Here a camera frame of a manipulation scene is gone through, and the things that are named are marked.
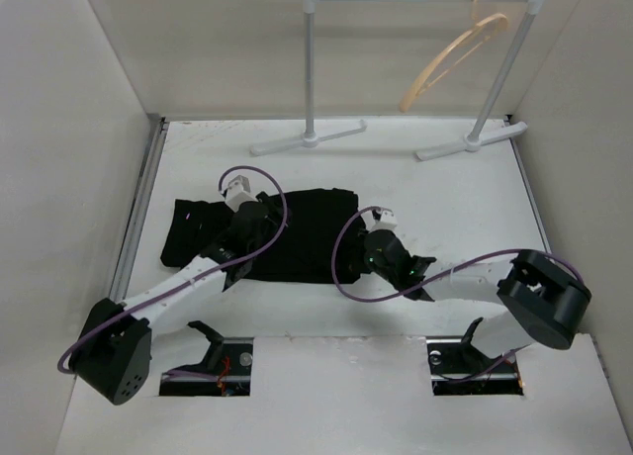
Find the black trousers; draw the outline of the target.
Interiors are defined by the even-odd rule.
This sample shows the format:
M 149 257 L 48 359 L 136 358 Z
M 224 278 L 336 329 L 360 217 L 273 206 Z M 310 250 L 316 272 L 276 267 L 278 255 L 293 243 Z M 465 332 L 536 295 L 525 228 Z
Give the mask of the black trousers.
M 330 261 L 340 230 L 359 209 L 359 197 L 345 189 L 312 189 L 285 194 L 290 223 L 269 250 L 257 257 L 248 280 L 330 284 Z M 212 243 L 231 218 L 222 202 L 177 199 L 160 254 L 167 268 L 182 268 Z

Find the beige plastic hanger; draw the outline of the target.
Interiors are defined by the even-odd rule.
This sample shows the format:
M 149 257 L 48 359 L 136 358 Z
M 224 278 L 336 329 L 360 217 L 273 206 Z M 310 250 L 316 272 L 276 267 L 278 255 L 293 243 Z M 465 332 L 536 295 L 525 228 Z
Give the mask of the beige plastic hanger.
M 407 113 L 415 100 L 452 72 L 475 51 L 508 29 L 509 20 L 503 13 L 493 13 L 483 19 L 479 15 L 480 0 L 473 0 L 471 27 L 436 55 L 413 80 L 399 103 L 399 111 Z

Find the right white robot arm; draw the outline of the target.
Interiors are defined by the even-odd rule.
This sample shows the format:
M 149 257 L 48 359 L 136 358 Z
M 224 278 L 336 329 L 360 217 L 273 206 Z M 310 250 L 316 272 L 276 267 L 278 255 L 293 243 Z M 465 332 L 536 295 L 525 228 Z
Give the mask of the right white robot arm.
M 391 230 L 368 232 L 363 245 L 368 270 L 409 300 L 484 302 L 501 309 L 495 317 L 475 318 L 445 351 L 452 372 L 488 371 L 502 356 L 533 343 L 569 349 L 592 298 L 579 276 L 533 249 L 512 251 L 507 262 L 494 252 L 446 267 L 409 253 Z

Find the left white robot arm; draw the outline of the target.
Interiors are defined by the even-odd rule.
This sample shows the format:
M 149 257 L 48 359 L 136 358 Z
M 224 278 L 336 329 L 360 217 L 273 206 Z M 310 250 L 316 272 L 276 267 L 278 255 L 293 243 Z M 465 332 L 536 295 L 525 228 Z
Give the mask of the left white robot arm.
M 69 349 L 70 373 L 115 406 L 129 401 L 149 375 L 153 339 L 180 329 L 206 300 L 243 279 L 288 217 L 285 198 L 280 206 L 264 192 L 248 198 L 228 228 L 180 271 L 126 302 L 99 301 Z

